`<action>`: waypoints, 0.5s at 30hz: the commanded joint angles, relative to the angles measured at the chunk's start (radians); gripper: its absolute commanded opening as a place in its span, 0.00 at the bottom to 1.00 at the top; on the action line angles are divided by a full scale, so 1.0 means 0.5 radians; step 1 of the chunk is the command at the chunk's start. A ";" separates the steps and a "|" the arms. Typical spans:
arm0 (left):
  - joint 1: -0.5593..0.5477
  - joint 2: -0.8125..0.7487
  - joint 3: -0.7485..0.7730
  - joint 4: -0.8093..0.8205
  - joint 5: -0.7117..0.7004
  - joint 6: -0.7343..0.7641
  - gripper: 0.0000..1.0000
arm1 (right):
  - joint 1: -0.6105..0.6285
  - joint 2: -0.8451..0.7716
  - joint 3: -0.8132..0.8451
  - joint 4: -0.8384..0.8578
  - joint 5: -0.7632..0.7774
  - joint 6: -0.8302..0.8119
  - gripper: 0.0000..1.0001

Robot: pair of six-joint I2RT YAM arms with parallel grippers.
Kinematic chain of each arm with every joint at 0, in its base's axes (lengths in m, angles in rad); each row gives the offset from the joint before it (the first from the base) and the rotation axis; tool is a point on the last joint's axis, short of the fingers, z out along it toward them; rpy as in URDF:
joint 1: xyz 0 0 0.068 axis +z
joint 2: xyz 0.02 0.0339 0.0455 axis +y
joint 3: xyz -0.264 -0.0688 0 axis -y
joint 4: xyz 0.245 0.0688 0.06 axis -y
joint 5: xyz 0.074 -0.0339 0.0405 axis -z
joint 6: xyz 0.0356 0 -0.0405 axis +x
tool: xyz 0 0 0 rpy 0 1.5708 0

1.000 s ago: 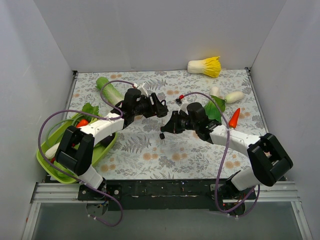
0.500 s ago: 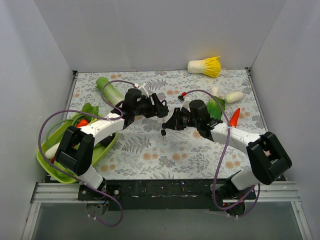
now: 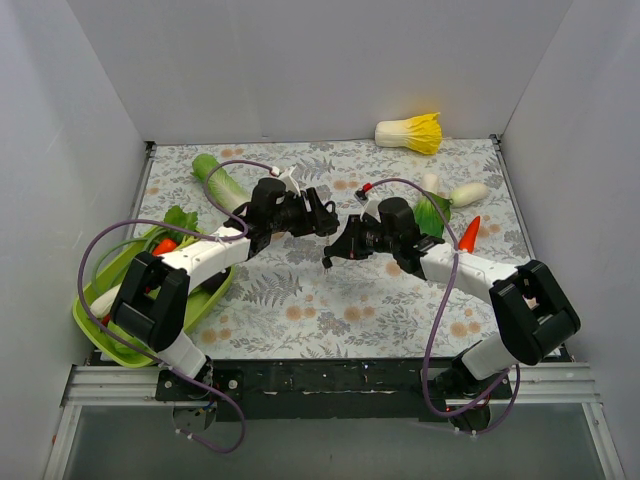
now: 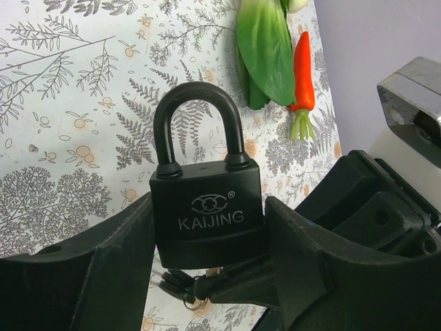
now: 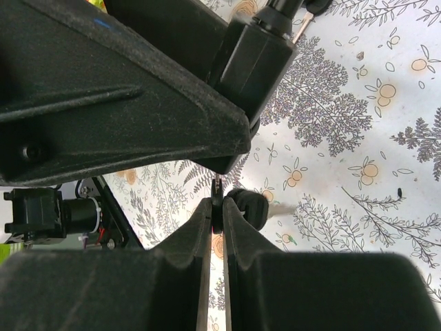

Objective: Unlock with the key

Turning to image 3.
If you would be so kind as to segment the black padlock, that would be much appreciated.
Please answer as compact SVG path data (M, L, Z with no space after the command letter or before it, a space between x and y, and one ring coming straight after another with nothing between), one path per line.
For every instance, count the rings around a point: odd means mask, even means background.
M333 219L337 219L337 218L338 218L338 214L337 214L337 212L336 212L336 204L335 204L335 202L334 202L334 201L332 201L332 200L327 201L327 202L324 204L324 207L325 207L325 209L326 209L327 213L328 213L328 214L329 214Z

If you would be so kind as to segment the black key bunch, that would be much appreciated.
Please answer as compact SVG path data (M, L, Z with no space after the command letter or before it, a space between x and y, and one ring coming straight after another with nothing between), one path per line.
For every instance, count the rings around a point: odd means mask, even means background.
M325 271L329 271L332 266L332 240L330 237L325 239L325 246L323 247L322 266Z

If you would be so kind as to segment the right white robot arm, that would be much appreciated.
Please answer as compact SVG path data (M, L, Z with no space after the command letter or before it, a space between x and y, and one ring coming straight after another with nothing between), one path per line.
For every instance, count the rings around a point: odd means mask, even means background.
M375 216L349 216L338 239L324 249L325 267L334 257L363 260L388 253L404 272L452 285L493 308L497 333L458 354L435 377L439 391L475 397L490 377L513 365L537 365L579 331L579 316L546 264L516 266L457 253L443 239L422 233L399 197L382 201L377 210Z

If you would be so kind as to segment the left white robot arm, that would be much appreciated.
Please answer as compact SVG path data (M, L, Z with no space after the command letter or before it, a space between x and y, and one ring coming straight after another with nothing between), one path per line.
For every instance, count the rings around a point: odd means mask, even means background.
M212 390L213 377L203 369L206 355L184 332L189 294L229 267L256 256L275 233L326 237L338 227L335 204L322 203L314 188L297 192L280 179L263 178L251 200L211 240L161 256L136 255L111 306L111 320L159 361L180 372L178 387L188 398L203 399Z

